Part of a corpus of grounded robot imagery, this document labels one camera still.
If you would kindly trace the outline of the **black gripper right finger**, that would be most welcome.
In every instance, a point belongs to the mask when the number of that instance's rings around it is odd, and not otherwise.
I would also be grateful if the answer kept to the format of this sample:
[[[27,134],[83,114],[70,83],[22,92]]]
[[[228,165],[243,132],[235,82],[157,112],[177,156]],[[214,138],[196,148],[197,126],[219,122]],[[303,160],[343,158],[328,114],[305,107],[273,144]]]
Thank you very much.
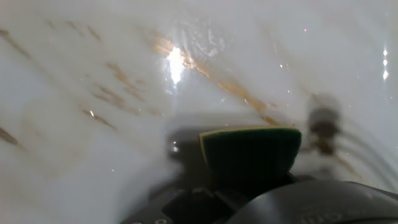
[[[296,176],[294,176],[292,173],[288,172],[285,175],[285,179],[286,179],[286,184],[294,184],[297,182],[300,182],[300,179],[297,178]]]

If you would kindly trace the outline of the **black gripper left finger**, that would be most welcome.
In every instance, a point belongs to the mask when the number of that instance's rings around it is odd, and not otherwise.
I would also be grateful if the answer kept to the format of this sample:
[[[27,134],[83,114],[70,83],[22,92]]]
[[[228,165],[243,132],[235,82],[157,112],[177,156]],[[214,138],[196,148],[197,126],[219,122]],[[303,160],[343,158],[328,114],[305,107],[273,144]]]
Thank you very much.
[[[249,202],[236,190],[170,189],[128,216],[121,224],[226,223]]]

